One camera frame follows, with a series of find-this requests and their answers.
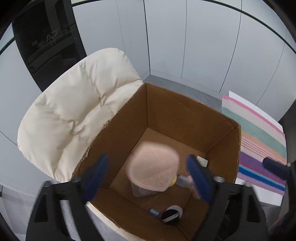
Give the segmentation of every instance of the green stripe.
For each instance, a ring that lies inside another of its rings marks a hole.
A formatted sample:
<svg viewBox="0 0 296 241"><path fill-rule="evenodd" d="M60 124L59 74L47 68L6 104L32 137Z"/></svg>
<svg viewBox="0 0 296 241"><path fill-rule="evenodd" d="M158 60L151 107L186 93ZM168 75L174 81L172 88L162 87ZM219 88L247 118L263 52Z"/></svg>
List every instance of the green stripe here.
<svg viewBox="0 0 296 241"><path fill-rule="evenodd" d="M226 116L234 119L242 126L242 131L250 134L251 136L255 137L257 140L261 141L265 145L269 146L271 149L276 151L282 157L287 159L287 150L279 141L274 139L270 134L266 131L262 130L252 122L246 120L245 118L239 116L238 114L233 113L232 111L228 110L225 107L222 107L221 112Z"/></svg>

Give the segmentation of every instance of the black glass panel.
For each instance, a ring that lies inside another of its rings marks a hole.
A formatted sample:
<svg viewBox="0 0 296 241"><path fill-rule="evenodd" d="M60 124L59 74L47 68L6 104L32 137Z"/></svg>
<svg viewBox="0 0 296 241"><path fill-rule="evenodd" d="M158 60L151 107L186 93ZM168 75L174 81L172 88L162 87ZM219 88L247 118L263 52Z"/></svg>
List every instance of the black glass panel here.
<svg viewBox="0 0 296 241"><path fill-rule="evenodd" d="M70 0L32 1L12 26L22 58L42 91L86 57Z"/></svg>

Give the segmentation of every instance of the purple stripe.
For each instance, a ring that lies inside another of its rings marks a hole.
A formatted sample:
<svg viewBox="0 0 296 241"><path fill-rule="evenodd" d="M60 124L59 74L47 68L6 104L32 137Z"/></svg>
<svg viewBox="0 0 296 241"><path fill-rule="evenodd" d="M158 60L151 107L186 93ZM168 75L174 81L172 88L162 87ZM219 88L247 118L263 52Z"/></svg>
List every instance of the purple stripe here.
<svg viewBox="0 0 296 241"><path fill-rule="evenodd" d="M280 184L286 185L286 181L280 179L278 176L271 173L269 170L266 170L263 167L262 162L258 161L257 159L249 156L248 154L246 154L242 151L240 152L240 155L239 155L239 163L249 167L252 170L255 170L255 171L263 174L266 177L269 177L269 178L275 180L276 182L278 182Z"/></svg>
<svg viewBox="0 0 296 241"><path fill-rule="evenodd" d="M277 188L271 187L268 184L262 183L262 182L260 182L260 181L258 181L256 179L254 179L254 178L251 178L251 177L248 177L248 176L246 176L244 174L241 174L240 172L237 174L237 177L240 178L240 179L242 179L242 180L251 182L252 184L254 184L254 185L258 186L258 187L264 188L264 189L269 190L269 191L272 191L274 193L278 193L278 194L280 194L282 196L284 196L284 194L285 194L285 192L282 191L282 190L279 190Z"/></svg>

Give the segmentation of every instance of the striped towel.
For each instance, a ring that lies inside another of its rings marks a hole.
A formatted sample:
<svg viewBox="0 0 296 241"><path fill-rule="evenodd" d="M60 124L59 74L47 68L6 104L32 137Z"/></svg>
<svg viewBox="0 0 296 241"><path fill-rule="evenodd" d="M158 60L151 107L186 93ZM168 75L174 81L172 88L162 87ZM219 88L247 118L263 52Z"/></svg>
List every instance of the striped towel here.
<svg viewBox="0 0 296 241"><path fill-rule="evenodd" d="M270 121L270 118L267 119L255 110L258 110L257 107L252 106L253 104L248 101L242 103L236 98L222 98L221 112L237 121L242 128L237 177L283 196L286 181L264 169L262 161L265 157L270 157L284 165L287 164L285 135L275 120Z"/></svg>

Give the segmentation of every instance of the open box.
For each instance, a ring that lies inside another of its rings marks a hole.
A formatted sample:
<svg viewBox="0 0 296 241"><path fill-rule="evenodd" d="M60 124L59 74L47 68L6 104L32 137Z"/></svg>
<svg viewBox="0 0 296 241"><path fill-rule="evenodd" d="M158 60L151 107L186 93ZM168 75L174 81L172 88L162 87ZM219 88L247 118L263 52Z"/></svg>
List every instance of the open box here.
<svg viewBox="0 0 296 241"><path fill-rule="evenodd" d="M108 154L108 172L91 203L118 227L142 239L190 240L209 206L177 185L165 192L134 197L125 163L142 141L173 147L180 156L178 175L188 175L186 158L194 154L208 160L213 175L232 183L238 168L240 125L202 103L146 83L106 124L73 173L82 174L101 154ZM149 208L164 211L170 205L179 205L184 211L176 226L148 213Z"/></svg>

